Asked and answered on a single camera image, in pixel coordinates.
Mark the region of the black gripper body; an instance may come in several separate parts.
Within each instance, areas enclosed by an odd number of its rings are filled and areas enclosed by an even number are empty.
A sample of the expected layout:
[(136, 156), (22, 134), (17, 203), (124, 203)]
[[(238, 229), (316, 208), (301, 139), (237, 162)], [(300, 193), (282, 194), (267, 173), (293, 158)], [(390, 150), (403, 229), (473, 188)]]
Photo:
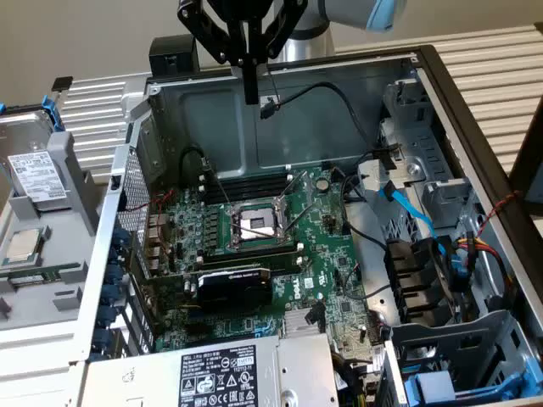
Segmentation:
[(208, 0), (208, 4), (224, 22), (263, 20), (272, 0)]

